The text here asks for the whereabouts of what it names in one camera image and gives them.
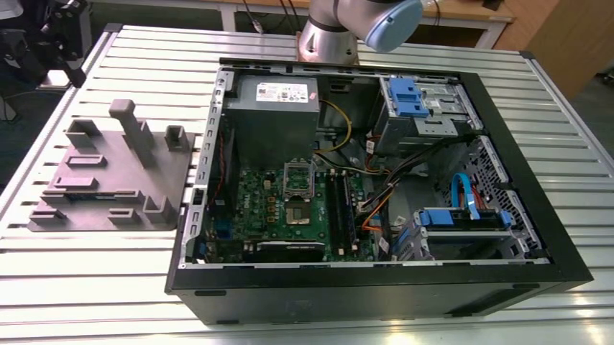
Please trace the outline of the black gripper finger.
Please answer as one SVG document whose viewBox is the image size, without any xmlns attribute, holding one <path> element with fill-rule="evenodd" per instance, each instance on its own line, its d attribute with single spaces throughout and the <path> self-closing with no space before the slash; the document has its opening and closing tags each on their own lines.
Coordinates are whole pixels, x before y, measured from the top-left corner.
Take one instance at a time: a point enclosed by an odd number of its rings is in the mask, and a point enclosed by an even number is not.
<svg viewBox="0 0 614 345">
<path fill-rule="evenodd" d="M 75 88 L 81 88 L 87 80 L 87 75 L 81 67 L 79 65 L 71 64 L 69 62 L 63 62 L 61 70 L 67 74 L 72 86 Z"/>
</svg>

